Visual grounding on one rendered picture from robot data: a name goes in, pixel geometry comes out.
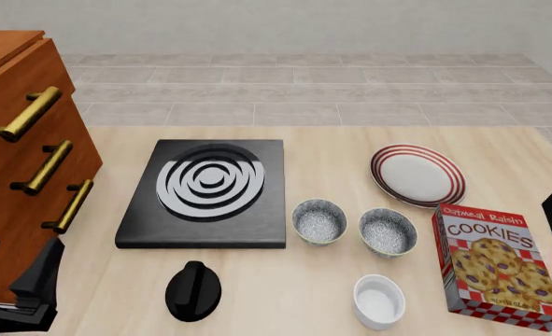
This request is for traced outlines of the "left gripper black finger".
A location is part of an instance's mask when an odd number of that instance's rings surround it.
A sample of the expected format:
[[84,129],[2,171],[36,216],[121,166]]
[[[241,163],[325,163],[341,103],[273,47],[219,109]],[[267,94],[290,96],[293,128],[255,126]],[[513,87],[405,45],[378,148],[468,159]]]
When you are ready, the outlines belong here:
[[35,261],[10,285],[18,299],[55,299],[57,277],[64,244],[53,237],[44,245]]

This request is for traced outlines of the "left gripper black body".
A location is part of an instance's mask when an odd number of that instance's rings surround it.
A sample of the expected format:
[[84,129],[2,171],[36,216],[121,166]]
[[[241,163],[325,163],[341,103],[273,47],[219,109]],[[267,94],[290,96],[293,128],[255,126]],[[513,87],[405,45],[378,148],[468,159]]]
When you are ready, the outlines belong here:
[[0,331],[48,331],[57,315],[56,307],[56,296],[36,308],[0,303]]

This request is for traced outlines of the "flat black stove plate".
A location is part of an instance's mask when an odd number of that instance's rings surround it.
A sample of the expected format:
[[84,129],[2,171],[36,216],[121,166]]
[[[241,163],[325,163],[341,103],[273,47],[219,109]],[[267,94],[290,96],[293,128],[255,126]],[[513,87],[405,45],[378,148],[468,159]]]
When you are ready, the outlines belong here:
[[161,139],[117,248],[285,248],[284,142]]

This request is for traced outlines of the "white plate with red rings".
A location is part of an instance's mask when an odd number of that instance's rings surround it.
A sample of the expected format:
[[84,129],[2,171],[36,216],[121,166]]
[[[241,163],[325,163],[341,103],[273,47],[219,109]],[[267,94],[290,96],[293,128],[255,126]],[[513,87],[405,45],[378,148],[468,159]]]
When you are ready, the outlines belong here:
[[442,153],[420,145],[381,147],[370,159],[369,172],[392,198],[421,208],[460,203],[467,193],[467,180],[459,166]]

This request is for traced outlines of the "patterned grey bowl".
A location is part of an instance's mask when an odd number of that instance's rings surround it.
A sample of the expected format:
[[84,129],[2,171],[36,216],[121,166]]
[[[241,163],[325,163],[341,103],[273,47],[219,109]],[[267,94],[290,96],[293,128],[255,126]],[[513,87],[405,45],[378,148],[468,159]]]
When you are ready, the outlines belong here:
[[316,247],[337,242],[347,231],[345,212],[336,203],[323,199],[299,203],[291,219],[300,239]]
[[396,259],[416,247],[418,231],[412,221],[388,208],[370,209],[359,220],[360,238],[379,257]]

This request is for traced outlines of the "oatmeal raisin cookies box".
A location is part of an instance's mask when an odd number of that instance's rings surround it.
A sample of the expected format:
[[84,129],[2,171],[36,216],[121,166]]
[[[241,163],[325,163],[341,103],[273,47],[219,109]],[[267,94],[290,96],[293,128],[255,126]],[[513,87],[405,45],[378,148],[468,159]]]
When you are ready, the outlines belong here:
[[441,203],[432,228],[450,313],[552,331],[552,279],[522,215]]

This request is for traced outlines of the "round black stove knob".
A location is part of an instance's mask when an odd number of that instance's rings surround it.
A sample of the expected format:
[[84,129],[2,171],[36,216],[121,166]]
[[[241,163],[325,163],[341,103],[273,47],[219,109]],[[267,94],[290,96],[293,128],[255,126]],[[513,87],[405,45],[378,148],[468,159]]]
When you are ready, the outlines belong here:
[[196,322],[216,310],[221,293],[218,275],[202,262],[191,260],[167,285],[165,304],[178,321]]

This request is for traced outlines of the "wooden cabinet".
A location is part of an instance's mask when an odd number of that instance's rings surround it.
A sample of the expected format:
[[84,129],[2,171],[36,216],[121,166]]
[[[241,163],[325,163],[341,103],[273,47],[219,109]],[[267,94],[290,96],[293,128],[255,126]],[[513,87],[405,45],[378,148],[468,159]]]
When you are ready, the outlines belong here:
[[75,87],[41,31],[0,31],[0,304],[46,245],[64,234],[102,167]]

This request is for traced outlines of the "small white ramekin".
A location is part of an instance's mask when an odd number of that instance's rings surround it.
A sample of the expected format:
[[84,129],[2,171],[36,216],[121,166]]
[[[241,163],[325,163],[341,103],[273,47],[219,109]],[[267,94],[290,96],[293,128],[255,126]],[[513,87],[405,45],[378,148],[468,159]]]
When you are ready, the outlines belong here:
[[354,316],[368,329],[393,327],[405,312],[406,301],[401,288],[380,274],[367,274],[353,287]]

